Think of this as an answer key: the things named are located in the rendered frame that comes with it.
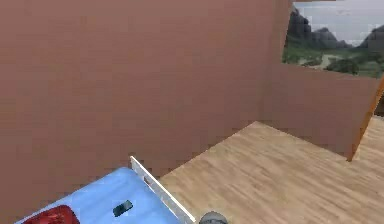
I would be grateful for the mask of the grey round object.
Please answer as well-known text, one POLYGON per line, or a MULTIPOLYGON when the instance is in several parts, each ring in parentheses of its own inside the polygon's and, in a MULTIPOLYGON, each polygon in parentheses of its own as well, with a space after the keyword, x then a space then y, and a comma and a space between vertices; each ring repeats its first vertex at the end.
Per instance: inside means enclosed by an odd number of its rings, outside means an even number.
POLYGON ((199 224, 228 224, 228 220, 221 213, 210 211, 201 217, 199 224))

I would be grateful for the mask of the black cell phone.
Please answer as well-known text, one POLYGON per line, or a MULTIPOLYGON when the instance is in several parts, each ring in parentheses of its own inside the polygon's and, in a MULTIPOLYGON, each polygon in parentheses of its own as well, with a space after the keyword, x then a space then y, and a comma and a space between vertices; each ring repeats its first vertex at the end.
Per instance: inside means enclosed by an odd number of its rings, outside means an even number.
POLYGON ((128 210, 130 210, 133 207, 133 204, 131 201, 126 200, 125 202, 121 203, 120 205, 116 206, 113 209, 113 214, 115 217, 119 217, 128 210))

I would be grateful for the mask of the window with mountain view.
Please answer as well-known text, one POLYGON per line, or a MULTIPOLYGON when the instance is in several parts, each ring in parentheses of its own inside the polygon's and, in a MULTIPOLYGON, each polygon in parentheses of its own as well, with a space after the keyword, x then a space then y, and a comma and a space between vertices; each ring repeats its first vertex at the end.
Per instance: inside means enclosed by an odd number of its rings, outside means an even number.
POLYGON ((381 78, 384 0, 293 2, 281 62, 381 78))

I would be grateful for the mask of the red pillow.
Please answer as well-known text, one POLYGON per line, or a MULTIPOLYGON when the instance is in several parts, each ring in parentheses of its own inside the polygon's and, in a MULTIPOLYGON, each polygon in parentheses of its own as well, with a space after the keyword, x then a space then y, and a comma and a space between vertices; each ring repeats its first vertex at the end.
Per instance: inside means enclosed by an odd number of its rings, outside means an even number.
POLYGON ((33 215, 22 224, 80 224, 80 221, 69 206, 59 205, 33 215))

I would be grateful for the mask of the orange wooden room door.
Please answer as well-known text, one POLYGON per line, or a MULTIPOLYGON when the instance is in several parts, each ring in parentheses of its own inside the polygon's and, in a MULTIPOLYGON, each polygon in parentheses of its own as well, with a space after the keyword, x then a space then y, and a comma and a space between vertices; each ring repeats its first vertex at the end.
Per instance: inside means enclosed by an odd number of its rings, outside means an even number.
POLYGON ((363 116, 363 120, 359 126, 358 132, 355 135, 354 141, 351 144, 351 149, 345 154, 346 160, 351 162, 357 152, 357 149, 362 141, 364 133, 369 125, 370 119, 374 115, 377 105, 380 102, 381 96, 384 94, 384 75, 381 77, 378 87, 374 95, 370 99, 369 108, 363 116))

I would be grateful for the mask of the blue bed with white frame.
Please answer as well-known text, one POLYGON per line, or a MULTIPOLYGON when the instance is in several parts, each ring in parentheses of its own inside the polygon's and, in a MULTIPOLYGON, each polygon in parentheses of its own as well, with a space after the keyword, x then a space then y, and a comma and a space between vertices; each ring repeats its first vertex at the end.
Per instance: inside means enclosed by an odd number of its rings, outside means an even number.
POLYGON ((80 224, 195 224, 196 218, 134 157, 100 179, 20 218, 23 221, 50 208, 67 205, 80 224), (129 200, 133 207, 119 217, 113 209, 129 200))

